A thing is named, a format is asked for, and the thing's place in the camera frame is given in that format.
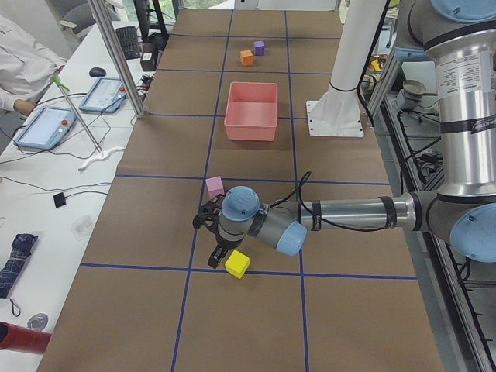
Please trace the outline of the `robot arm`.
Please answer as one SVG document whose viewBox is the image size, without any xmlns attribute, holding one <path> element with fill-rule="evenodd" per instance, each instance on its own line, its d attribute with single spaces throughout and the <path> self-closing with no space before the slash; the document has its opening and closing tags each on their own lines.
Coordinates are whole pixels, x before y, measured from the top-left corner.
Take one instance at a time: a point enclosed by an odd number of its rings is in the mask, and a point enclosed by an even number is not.
<svg viewBox="0 0 496 372">
<path fill-rule="evenodd" d="M 308 231 L 334 227 L 374 232 L 403 227 L 433 234 L 458 253 L 495 260 L 495 3 L 403 1 L 396 50 L 402 60 L 433 60 L 443 145 L 443 184 L 395 198 L 269 205 L 248 187 L 231 188 L 198 210 L 217 245 L 217 267 L 247 236 L 293 256 Z"/>
</svg>

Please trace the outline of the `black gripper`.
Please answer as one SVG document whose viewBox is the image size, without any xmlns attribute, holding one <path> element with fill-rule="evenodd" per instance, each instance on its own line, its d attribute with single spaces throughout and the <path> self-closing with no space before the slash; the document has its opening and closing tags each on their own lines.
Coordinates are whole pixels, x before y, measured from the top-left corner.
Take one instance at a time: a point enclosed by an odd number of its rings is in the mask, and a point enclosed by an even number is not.
<svg viewBox="0 0 496 372">
<path fill-rule="evenodd" d="M 226 256 L 226 254 L 230 250 L 234 250 L 238 246 L 240 246 L 240 244 L 243 241 L 243 238 L 240 238 L 240 239 L 237 239 L 234 241 L 227 240 L 227 239 L 223 238 L 222 236 L 220 236 L 219 234 L 217 234 L 215 236 L 215 239 L 217 242 L 216 248 L 211 253 L 211 255 L 209 256 L 209 259 L 208 259 L 208 265 L 211 268 L 217 268 L 218 265 L 222 262 L 222 260 Z"/>
</svg>

